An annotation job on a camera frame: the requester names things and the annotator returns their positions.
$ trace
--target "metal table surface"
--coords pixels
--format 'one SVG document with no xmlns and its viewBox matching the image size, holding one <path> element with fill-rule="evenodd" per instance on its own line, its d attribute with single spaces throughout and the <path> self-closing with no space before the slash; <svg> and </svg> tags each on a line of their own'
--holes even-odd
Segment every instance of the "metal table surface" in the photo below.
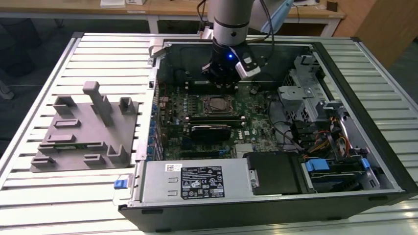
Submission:
<svg viewBox="0 0 418 235">
<path fill-rule="evenodd" d="M 40 91 L 10 145 L 0 160 L 0 233 L 9 234 L 143 234 L 117 212 L 128 191 L 113 190 L 113 181 L 133 168 L 30 173 L 30 160 L 52 121 L 50 104 L 58 94 L 88 102 L 81 87 L 100 83 L 111 101 L 131 96 L 149 105 L 149 42 L 196 35 L 97 34 L 72 38 Z M 348 38 L 279 37 L 282 41 L 320 41 L 355 91 L 414 180 L 418 181 L 418 106 L 362 43 Z M 330 81 L 328 88 L 335 91 Z M 135 136 L 147 125 L 137 116 Z M 139 141 L 133 140 L 133 150 Z M 304 222 L 180 231 L 175 234 L 418 234 L 418 197 L 394 206 L 376 207 L 332 222 Z"/>
</svg>

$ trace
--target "power supply label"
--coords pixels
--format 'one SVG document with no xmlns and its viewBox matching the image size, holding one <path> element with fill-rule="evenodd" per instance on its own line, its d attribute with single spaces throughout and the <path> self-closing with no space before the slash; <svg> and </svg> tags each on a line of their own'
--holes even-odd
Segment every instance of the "power supply label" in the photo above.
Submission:
<svg viewBox="0 0 418 235">
<path fill-rule="evenodd" d="M 181 198 L 203 199 L 224 197 L 220 166 L 181 168 Z"/>
</svg>

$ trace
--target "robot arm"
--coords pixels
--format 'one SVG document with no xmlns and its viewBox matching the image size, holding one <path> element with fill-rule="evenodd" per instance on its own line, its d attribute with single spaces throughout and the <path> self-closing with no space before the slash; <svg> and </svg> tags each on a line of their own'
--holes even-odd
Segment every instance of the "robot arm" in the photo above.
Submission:
<svg viewBox="0 0 418 235">
<path fill-rule="evenodd" d="M 208 18 L 213 23 L 211 61 L 203 75 L 219 88 L 228 88 L 256 75 L 260 65 L 245 42 L 248 27 L 269 32 L 268 18 L 260 0 L 209 0 Z M 277 30 L 294 0 L 269 0 L 273 28 Z"/>
</svg>

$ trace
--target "gray floor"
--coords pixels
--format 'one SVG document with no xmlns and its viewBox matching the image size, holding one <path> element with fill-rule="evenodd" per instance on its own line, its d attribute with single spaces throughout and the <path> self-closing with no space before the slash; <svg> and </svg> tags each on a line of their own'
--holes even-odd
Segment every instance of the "gray floor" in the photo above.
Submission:
<svg viewBox="0 0 418 235">
<path fill-rule="evenodd" d="M 36 30 L 44 41 L 42 45 L 29 50 L 29 55 L 36 63 L 36 70 L 26 76 L 13 78 L 0 70 L 2 82 L 12 86 L 16 97 L 12 100 L 0 99 L 0 156 L 6 148 L 20 123 L 36 99 L 56 61 L 65 48 L 72 32 L 113 32 L 113 33 L 148 33 L 145 21 L 112 21 L 112 20 L 65 20 L 64 27 L 57 28 L 53 20 L 33 20 Z M 195 33 L 197 22 L 159 22 L 160 33 Z M 0 45 L 9 37 L 4 30 L 0 30 Z M 390 68 L 395 77 L 410 96 L 418 101 L 418 93 L 414 92 L 418 80 L 415 71 L 418 65 L 418 43 L 411 43 L 402 57 Z"/>
</svg>

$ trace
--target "cable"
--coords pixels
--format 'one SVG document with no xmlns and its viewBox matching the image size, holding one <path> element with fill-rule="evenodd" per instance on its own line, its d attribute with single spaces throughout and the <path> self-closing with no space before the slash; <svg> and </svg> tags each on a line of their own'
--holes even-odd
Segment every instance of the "cable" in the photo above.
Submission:
<svg viewBox="0 0 418 235">
<path fill-rule="evenodd" d="M 296 8 L 296 12 L 298 12 L 298 23 L 300 22 L 300 15 L 299 15 L 299 7 L 294 4 L 294 7 Z"/>
<path fill-rule="evenodd" d="M 197 10 L 197 15 L 199 15 L 199 18 L 200 18 L 200 23 L 199 23 L 199 30 L 200 30 L 200 27 L 201 27 L 201 24 L 203 24 L 203 14 L 204 14 L 204 6 L 207 4 L 207 0 L 201 0 L 201 2 L 197 4 L 196 6 L 196 10 Z"/>
<path fill-rule="evenodd" d="M 263 10 L 264 10 L 267 19 L 268 19 L 269 34 L 271 34 L 271 51 L 269 51 L 269 55 L 268 55 L 268 57 L 267 57 L 267 59 L 265 59 L 265 63 L 267 63 L 268 59 L 272 57 L 272 54 L 273 54 L 273 29 L 272 29 L 272 23 L 271 23 L 269 12 L 268 12 L 268 8 L 267 8 L 267 6 L 265 6 L 264 0 L 260 0 L 260 4 L 261 4 L 261 7 L 263 7 Z"/>
<path fill-rule="evenodd" d="M 273 82 L 273 77 L 269 73 L 265 73 L 265 72 L 260 72 L 257 75 L 253 76 L 252 80 L 251 80 L 251 85 L 255 84 L 255 80 L 260 77 L 261 74 L 265 74 L 269 78 L 271 78 L 271 81 Z"/>
<path fill-rule="evenodd" d="M 311 148 L 307 150 L 307 152 L 308 152 L 308 153 L 314 153 L 315 151 L 323 149 L 324 147 L 328 147 L 328 141 L 327 141 L 327 140 L 323 141 L 319 145 L 311 147 Z"/>
<path fill-rule="evenodd" d="M 288 145 L 287 143 L 286 143 L 286 137 L 283 136 L 283 143 L 282 143 L 282 145 L 284 146 L 284 145 Z"/>
<path fill-rule="evenodd" d="M 346 145 L 346 154 L 347 154 L 347 157 L 350 157 L 350 142 L 347 140 L 347 138 L 343 136 L 343 135 L 339 135 L 339 139 L 342 139 L 344 141 L 344 145 Z"/>
<path fill-rule="evenodd" d="M 319 141 L 319 134 L 322 134 L 322 133 L 327 133 L 328 131 L 319 131 L 318 132 L 318 134 L 316 134 L 316 136 L 315 136 L 315 144 L 316 144 L 316 142 Z"/>
<path fill-rule="evenodd" d="M 272 125 L 275 125 L 275 124 L 277 124 L 277 123 L 283 123 L 283 124 L 286 124 L 286 125 L 288 125 L 288 126 L 291 125 L 290 122 L 287 122 L 287 121 L 275 121 L 275 122 L 272 123 Z"/>
<path fill-rule="evenodd" d="M 32 84 L 24 84 L 24 85 L 10 85 L 6 87 L 42 87 L 44 85 L 32 85 Z"/>
<path fill-rule="evenodd" d="M 267 107 L 267 118 L 268 118 L 268 123 L 269 125 L 272 126 L 272 128 L 275 129 L 275 131 L 284 137 L 290 140 L 290 143 L 292 143 L 292 145 L 295 146 L 296 150 L 299 152 L 303 152 L 306 153 L 304 149 L 300 147 L 300 145 L 298 145 L 298 143 L 292 140 L 292 138 L 290 138 L 272 124 L 271 122 L 271 118 L 269 118 L 269 107 L 271 107 L 271 101 L 268 103 L 268 107 Z"/>
</svg>

